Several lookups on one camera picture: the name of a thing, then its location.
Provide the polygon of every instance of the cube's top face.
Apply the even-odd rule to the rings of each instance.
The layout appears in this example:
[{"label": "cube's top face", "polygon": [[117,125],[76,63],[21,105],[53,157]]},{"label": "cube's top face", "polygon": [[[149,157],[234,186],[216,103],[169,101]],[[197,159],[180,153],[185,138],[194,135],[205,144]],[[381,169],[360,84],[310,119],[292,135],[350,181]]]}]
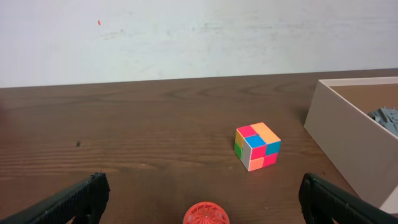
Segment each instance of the cube's top face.
[{"label": "cube's top face", "polygon": [[278,138],[278,136],[276,136],[264,123],[238,128],[238,132],[252,148],[280,141],[280,138]]}]

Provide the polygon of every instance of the green square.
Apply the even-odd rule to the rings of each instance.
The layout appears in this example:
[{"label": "green square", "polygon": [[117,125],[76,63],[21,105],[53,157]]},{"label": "green square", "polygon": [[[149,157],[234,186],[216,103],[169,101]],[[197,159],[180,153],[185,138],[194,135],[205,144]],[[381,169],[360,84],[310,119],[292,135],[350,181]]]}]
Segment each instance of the green square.
[{"label": "green square", "polygon": [[242,149],[240,148],[240,146],[237,143],[235,143],[234,151],[235,151],[236,155],[238,156],[238,158],[241,159],[242,158]]}]

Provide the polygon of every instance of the blue tile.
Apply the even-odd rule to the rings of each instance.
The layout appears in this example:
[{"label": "blue tile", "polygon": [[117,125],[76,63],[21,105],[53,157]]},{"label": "blue tile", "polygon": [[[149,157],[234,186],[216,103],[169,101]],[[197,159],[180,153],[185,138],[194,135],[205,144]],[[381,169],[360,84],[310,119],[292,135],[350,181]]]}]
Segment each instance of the blue tile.
[{"label": "blue tile", "polygon": [[279,152],[279,148],[280,148],[280,141],[267,145],[266,155]]},{"label": "blue tile", "polygon": [[250,147],[252,148],[266,145],[266,142],[264,142],[264,140],[262,140],[260,136],[246,137],[245,140],[249,143]]}]

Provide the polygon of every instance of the colorful cube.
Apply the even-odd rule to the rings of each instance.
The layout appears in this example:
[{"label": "colorful cube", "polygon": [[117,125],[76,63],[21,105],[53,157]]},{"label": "colorful cube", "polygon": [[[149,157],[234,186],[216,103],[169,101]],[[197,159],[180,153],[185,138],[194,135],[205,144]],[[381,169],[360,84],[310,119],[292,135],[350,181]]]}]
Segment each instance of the colorful cube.
[{"label": "colorful cube", "polygon": [[264,123],[236,130],[234,151],[248,171],[276,163],[280,138]]}]

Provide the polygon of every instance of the white box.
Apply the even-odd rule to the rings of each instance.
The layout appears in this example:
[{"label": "white box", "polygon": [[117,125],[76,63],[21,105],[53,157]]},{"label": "white box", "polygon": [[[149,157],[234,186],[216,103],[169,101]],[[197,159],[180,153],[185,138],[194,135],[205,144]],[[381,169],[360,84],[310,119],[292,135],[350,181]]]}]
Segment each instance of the white box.
[{"label": "white box", "polygon": [[319,80],[304,128],[355,192],[398,213],[398,137],[367,113],[398,108],[398,77]]}]

